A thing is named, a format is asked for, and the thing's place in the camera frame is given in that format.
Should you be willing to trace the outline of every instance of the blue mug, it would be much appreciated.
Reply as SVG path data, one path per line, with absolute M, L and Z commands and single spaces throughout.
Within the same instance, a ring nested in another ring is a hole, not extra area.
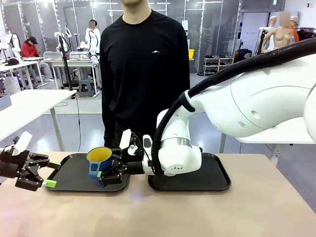
M 108 171 L 113 164 L 112 150 L 107 147 L 96 147 L 88 152 L 89 176 L 98 179 L 99 171 Z

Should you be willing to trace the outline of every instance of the black tray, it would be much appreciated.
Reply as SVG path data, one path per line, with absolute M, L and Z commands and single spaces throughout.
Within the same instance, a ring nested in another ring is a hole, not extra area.
M 202 165 L 197 171 L 173 177 L 148 176 L 149 185 L 158 191 L 223 191 L 231 180 L 216 155 L 202 153 Z
M 89 162 L 84 153 L 71 154 L 61 161 L 59 170 L 54 170 L 47 178 L 57 181 L 51 191 L 63 192 L 117 192 L 129 183 L 129 174 L 122 175 L 122 183 L 102 188 L 89 176 Z

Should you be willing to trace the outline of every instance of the brown tabletop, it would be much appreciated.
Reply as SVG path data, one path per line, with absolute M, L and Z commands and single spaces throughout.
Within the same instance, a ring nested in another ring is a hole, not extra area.
M 71 153 L 45 154 L 60 161 Z M 316 237 L 316 215 L 266 156 L 218 156 L 232 180 L 221 193 L 156 192 L 145 175 L 108 195 L 32 192 L 7 180 L 0 186 L 0 236 Z

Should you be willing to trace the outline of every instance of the gray stool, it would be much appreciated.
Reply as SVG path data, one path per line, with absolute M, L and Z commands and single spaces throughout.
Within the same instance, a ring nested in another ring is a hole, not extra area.
M 79 97 L 84 96 L 92 97 L 94 94 L 94 88 L 92 86 L 91 80 L 79 80 Z

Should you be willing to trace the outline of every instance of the neck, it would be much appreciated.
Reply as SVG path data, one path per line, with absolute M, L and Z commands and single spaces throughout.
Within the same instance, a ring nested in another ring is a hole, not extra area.
M 145 21 L 152 10 L 150 9 L 147 0 L 141 1 L 134 5 L 123 6 L 123 21 L 128 24 L 139 24 Z

